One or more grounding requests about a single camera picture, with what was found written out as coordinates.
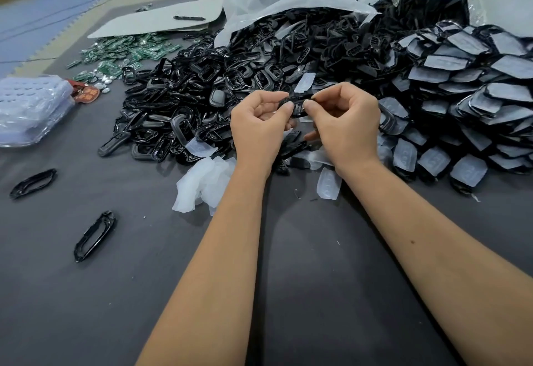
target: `person's left hand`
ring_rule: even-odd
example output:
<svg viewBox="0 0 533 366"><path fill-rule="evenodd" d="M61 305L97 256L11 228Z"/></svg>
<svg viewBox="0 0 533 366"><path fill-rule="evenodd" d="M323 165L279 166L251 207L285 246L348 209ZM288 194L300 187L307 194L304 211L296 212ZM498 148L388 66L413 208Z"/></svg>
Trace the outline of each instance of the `person's left hand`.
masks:
<svg viewBox="0 0 533 366"><path fill-rule="evenodd" d="M231 133L237 150L237 165L268 177L283 140L283 131L292 127L294 104L278 103L288 93L257 90L231 111Z"/></svg>

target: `cable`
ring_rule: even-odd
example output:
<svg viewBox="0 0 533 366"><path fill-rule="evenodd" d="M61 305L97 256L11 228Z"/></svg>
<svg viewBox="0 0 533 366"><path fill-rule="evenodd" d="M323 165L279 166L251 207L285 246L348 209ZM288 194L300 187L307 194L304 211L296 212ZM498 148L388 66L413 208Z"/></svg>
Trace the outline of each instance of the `cable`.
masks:
<svg viewBox="0 0 533 366"><path fill-rule="evenodd" d="M109 3L110 1L111 1L111 0L106 0L106 1L104 1L104 2L101 2L100 4L97 4L96 6L90 7L89 9L87 9L87 10L85 10L85 11L83 11L83 12L79 12L79 13L77 13L77 14L69 15L69 16L66 17L66 18L58 19L57 21L49 22L48 24L44 24L44 25L42 25L42 26L36 26L35 28L28 29L28 30L23 31L23 32L20 32L20 33L16 33L15 35L10 35L10 36L8 36L8 37L6 37L6 38L4 38L4 39L0 39L0 43L5 42L6 40L9 40L9 39L17 38L18 36L24 35L25 33L33 32L33 31L37 31L38 29L45 28L45 27L47 27L47 26L57 24L58 22L65 21L65 20L67 20L67 19L69 19L69 18L77 17L77 16L82 15L82 14L84 14L84 13L86 13L86 12L89 12L90 10L93 10L93 9L99 7L99 6L103 6L104 4Z"/></svg>
<svg viewBox="0 0 533 366"><path fill-rule="evenodd" d="M3 61L3 62L0 62L0 64L3 64L3 63L28 63L28 62L38 62L40 60L56 60L56 59L57 59L57 57L44 57L42 59L30 59L30 60L6 60L6 61Z"/></svg>
<svg viewBox="0 0 533 366"><path fill-rule="evenodd" d="M41 21L42 19L47 19L48 17L51 17L52 15L55 15L55 14L59 14L60 12L63 12L63 11L66 11L66 10L70 10L70 9L73 9L73 8L76 8L76 7L79 7L79 6L83 6L84 4L87 4L87 3L90 3L90 2L95 2L97 0L89 0L89 1L84 1L83 3L81 4L77 4L75 6L71 6L71 7L67 7L67 8L63 8L59 11L56 11L56 12L53 12L51 14L48 14L48 15L45 15L44 17L41 17L41 18L38 18L38 19L34 19L33 21L28 21L28 22L25 22L23 24L20 24L18 26L14 26L12 28L9 28L9 29L5 29L3 31L0 31L0 34L2 33L6 33L6 32L10 32L10 31L13 31L14 29L18 29L20 27L23 27L23 26L26 26L26 25L30 25L30 24L33 24L34 22L37 22L37 21Z"/></svg>

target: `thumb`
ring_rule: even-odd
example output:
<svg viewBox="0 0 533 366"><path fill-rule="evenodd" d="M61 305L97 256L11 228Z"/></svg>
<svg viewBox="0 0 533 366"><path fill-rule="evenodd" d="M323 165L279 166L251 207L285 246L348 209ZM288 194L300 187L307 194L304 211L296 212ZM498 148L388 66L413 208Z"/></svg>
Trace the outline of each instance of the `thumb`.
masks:
<svg viewBox="0 0 533 366"><path fill-rule="evenodd" d="M322 105L313 100L305 100L303 103L303 108L305 109L307 115L313 118L313 121L317 127L331 117L331 115L328 114L324 108L322 108Z"/></svg>
<svg viewBox="0 0 533 366"><path fill-rule="evenodd" d="M294 103L289 101L283 104L276 113L269 119L277 125L285 128L285 124L289 121L290 116L293 114Z"/></svg>

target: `skin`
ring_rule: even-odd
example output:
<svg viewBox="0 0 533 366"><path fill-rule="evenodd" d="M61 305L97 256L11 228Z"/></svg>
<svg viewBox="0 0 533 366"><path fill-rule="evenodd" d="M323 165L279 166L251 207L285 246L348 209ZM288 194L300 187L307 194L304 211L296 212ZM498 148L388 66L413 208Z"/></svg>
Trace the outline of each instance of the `skin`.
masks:
<svg viewBox="0 0 533 366"><path fill-rule="evenodd" d="M232 111L237 167L137 365L244 364L264 186L293 107L270 112L285 96L254 92ZM465 362L533 364L533 279L380 163L376 98L341 83L304 108L317 129L306 139L321 138L335 170Z"/></svg>

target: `gray tablecloth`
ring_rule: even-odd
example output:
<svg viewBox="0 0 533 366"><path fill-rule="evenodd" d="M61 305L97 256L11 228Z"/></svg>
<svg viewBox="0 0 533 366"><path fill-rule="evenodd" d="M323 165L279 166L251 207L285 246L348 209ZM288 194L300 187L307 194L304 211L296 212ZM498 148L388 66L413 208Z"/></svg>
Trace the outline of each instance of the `gray tablecloth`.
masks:
<svg viewBox="0 0 533 366"><path fill-rule="evenodd" d="M94 28L134 8L113 10ZM91 42L80 39L49 73L71 77L77 70L64 66ZM133 364L210 221L205 205L170 209L186 168L134 161L127 151L97 156L124 89L115 82L76 107L40 144L0 151L2 365ZM17 181L51 167L59 175L50 188L8 199ZM337 201L315 200L318 175L295 170L267 186L248 362L460 363L351 192L344 186ZM413 188L533 274L533 178L490 174L480 202L445 180ZM115 231L74 263L75 243L104 210L117 214Z"/></svg>

